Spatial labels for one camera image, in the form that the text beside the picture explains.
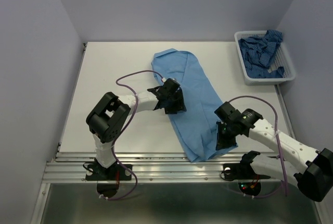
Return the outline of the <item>light blue long sleeve shirt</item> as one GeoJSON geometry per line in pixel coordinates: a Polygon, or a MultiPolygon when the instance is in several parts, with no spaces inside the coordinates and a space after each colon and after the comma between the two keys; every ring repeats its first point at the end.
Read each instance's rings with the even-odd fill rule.
{"type": "Polygon", "coordinates": [[[216,149],[219,118],[214,112],[223,102],[194,54],[167,49],[154,54],[151,66],[165,78],[176,79],[181,86],[186,111],[171,114],[169,119],[191,162],[206,161],[237,148],[234,144],[216,149]]]}

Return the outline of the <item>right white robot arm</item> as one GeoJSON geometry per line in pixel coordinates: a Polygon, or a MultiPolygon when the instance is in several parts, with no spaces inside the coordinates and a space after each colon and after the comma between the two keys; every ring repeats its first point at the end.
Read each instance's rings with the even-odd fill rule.
{"type": "Polygon", "coordinates": [[[214,112],[217,122],[217,147],[231,147],[244,135],[277,153],[268,157],[258,151],[245,153],[238,163],[224,164],[220,177],[237,180],[242,194],[257,197],[262,179],[277,179],[293,185],[307,198],[321,202],[332,188],[332,151],[319,151],[293,139],[270,124],[253,109],[240,112],[229,102],[214,112]]]}

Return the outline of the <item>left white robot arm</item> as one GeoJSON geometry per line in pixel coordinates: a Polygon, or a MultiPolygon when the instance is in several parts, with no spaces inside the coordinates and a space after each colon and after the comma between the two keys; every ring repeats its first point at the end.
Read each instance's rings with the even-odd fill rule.
{"type": "Polygon", "coordinates": [[[183,91],[174,79],[162,79],[162,84],[146,92],[116,96],[107,92],[88,114],[86,123],[95,140],[94,162],[84,166],[88,176],[99,175],[112,179],[118,171],[124,170],[114,155],[114,142],[121,135],[128,117],[141,111],[163,109],[166,115],[186,111],[183,91]]]}

